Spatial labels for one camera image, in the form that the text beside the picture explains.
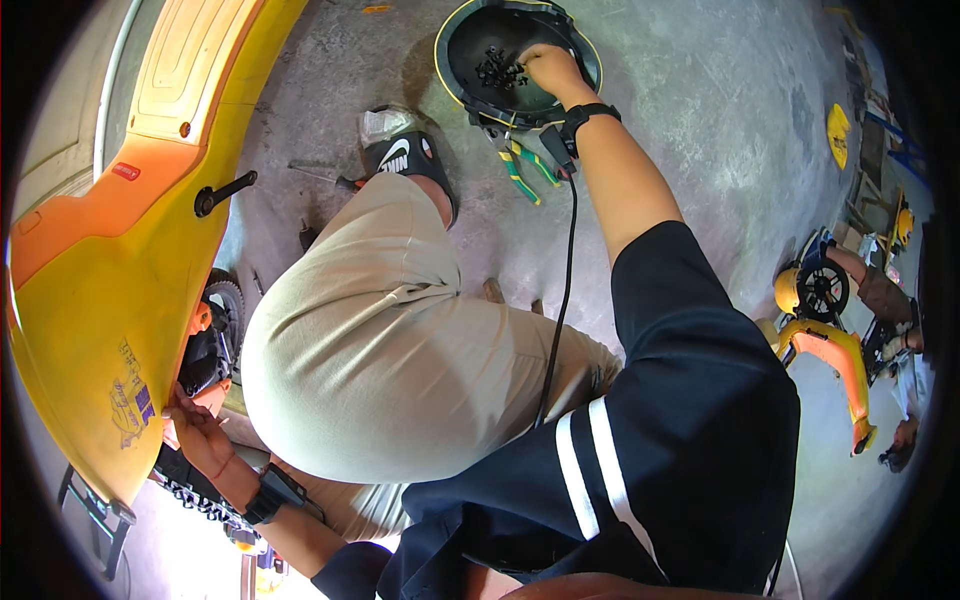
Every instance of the stained floor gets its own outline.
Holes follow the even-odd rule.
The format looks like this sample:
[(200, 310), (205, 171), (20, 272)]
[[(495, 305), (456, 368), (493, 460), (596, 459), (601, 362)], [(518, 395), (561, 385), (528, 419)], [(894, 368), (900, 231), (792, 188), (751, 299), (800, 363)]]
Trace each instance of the stained floor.
[[(131, 81), (161, 4), (145, 0), (125, 48), (112, 100), (120, 108), (109, 113), (108, 161), (122, 142)], [(556, 314), (571, 200), (566, 189), (547, 189), (531, 178), (544, 201), (530, 205), (505, 177), (489, 142), (468, 126), (465, 112), (440, 85), (433, 40), (459, 4), (400, 0), (388, 11), (363, 13), (360, 4), (343, 0), (308, 3), (251, 120), (238, 172), (255, 169), (259, 178), (234, 198), (217, 257), (217, 266), (239, 276), (248, 317), (258, 299), (253, 272), (269, 287), (302, 254), (301, 220), (322, 228), (349, 200), (332, 184), (287, 165), (311, 162), (334, 178), (362, 175), (357, 117), (390, 103), (420, 111), (439, 133), (461, 202), (450, 235), (464, 293), (481, 297), (484, 279), (496, 276), (508, 303), (526, 307), (543, 298), (546, 314)], [(848, 31), (844, 21), (824, 13), (817, 0), (564, 0), (563, 5), (603, 60), (603, 98), (617, 106), (664, 173), (734, 305), (753, 318), (773, 315), (772, 281), (779, 266), (813, 229), (832, 225), (852, 182), (852, 169), (840, 171), (833, 162), (825, 135), (834, 103), (853, 114), (841, 48)], [(520, 139), (540, 148), (533, 134)], [(854, 124), (852, 156), (858, 154), (858, 139)], [(567, 322), (622, 354), (613, 329), (610, 266), (586, 187), (577, 181), (581, 203)], [(844, 404), (836, 397), (832, 373), (823, 370), (802, 361), (791, 369), (804, 423), (790, 539), (807, 597), (836, 589), (885, 517), (876, 507), (888, 507), (902, 484), (874, 458), (857, 463), (846, 458), (849, 421), (835, 418), (836, 406), (842, 411)], [(882, 426), (895, 425), (892, 419)], [(881, 435), (886, 440), (892, 428)], [(824, 481), (834, 488), (825, 488)], [(214, 540), (219, 531), (177, 516), (187, 512), (176, 500), (153, 484), (147, 487), (133, 506), (144, 527), (132, 534), (128, 553), (151, 558), (132, 563), (133, 597), (200, 597), (188, 591), (185, 582), (196, 578), (179, 568), (181, 560), (148, 550), (204, 531), (204, 547), (220, 552)], [(877, 494), (886, 503), (854, 519), (856, 507)], [(855, 531), (852, 525), (842, 530), (849, 533), (848, 545), (838, 544), (837, 524), (852, 521)], [(840, 549), (825, 552), (827, 544)], [(237, 570), (208, 570), (201, 595), (232, 595)], [(778, 590), (791, 597), (791, 578), (785, 574), (781, 580), (788, 583)], [(117, 590), (119, 597), (124, 592)]]

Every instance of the khaki pants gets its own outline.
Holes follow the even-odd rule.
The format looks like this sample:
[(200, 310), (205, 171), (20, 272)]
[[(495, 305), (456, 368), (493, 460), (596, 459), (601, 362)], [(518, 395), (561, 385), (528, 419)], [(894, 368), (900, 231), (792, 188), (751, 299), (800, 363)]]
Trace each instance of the khaki pants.
[[(371, 179), (253, 313), (244, 399), (264, 444), (323, 479), (408, 484), (522, 433), (556, 322), (460, 289), (426, 194), (400, 175)], [(620, 367), (565, 326), (548, 418), (605, 393)]]

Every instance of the person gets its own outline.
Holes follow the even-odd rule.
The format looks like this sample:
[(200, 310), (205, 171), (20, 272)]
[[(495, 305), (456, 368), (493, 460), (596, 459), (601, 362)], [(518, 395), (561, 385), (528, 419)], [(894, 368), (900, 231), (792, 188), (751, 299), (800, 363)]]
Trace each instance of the person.
[[(565, 50), (537, 44), (519, 59), (566, 110), (601, 103)], [(619, 120), (595, 114), (576, 141), (612, 264), (623, 371), (604, 396), (445, 479), (410, 485), (412, 523), (394, 554), (346, 543), (290, 504), (256, 524), (327, 597), (721, 598), (767, 586), (793, 502), (796, 387), (732, 307), (663, 176)], [(427, 206), (395, 179), (398, 195)], [(433, 371), (455, 359), (437, 356)], [(404, 368), (398, 359), (390, 376)], [(183, 397), (165, 415), (191, 463), (239, 512), (258, 514), (257, 474), (216, 419)]]
[(918, 365), (914, 354), (924, 352), (924, 335), (911, 307), (910, 298), (880, 269), (870, 265), (855, 252), (836, 245), (830, 240), (822, 254), (846, 271), (858, 289), (857, 295), (877, 319), (895, 326), (898, 334), (884, 343), (880, 359), (890, 367), (880, 372), (883, 376), (897, 376), (893, 395), (903, 413), (903, 419), (894, 431), (894, 439), (885, 451), (876, 457), (878, 464), (888, 467), (893, 473), (902, 472), (917, 445), (921, 414), (927, 394), (928, 369)]

